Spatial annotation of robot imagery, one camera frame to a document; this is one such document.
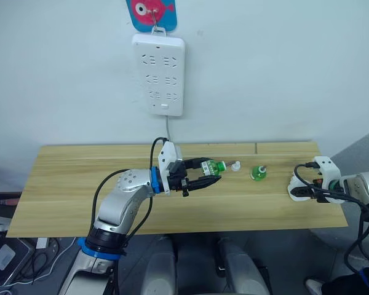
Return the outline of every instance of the wall-mounted power strip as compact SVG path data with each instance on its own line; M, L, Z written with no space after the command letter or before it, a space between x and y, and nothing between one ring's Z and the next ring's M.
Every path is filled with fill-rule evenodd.
M181 116L185 42L174 37L136 34L132 43L143 93L151 113Z

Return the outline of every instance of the white bottle cap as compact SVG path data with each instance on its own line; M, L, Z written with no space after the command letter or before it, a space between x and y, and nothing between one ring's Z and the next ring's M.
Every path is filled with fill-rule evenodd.
M236 172L236 171L239 171L239 169L240 169L240 162L239 161L236 161L235 163L233 163L231 165L231 170L232 171Z

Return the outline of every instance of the wood grain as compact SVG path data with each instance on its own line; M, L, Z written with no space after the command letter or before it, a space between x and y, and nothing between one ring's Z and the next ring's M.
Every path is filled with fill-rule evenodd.
M224 172L219 182L186 198L179 192L155 196L140 234L347 226L339 205L294 202L287 194L293 167L319 154L315 143L258 143L257 149L253 143L180 146L186 157L240 160L242 168ZM121 168L148 167L149 149L149 145L42 147L7 236L87 235L92 197L100 181ZM268 177L252 181L249 170L254 165L267 165ZM198 176L195 171L189 174ZM115 182L106 183L98 205ZM147 206L145 201L135 224Z

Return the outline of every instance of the floor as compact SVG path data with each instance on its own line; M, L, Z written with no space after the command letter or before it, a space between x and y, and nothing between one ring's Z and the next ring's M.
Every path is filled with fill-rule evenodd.
M139 294L143 274L159 235L135 236L120 261L121 294ZM178 287L180 295L229 292L224 278L216 275L213 246L221 237L229 237L253 259L268 267L274 295L308 295L303 286L306 277L329 280L347 273L341 253L327 246L310 230L269 230L171 235L178 248ZM61 248L71 243L60 240ZM31 285L17 285L13 295L56 295L68 266L75 257L74 245L60 258L51 276Z

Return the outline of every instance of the pink cartoon fish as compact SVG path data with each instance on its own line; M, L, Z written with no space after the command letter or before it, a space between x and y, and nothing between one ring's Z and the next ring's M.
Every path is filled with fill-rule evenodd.
M154 12L154 18L159 22L167 9L174 11L172 3L165 6L162 0L131 0L131 9L140 23L149 26L154 24L151 12Z

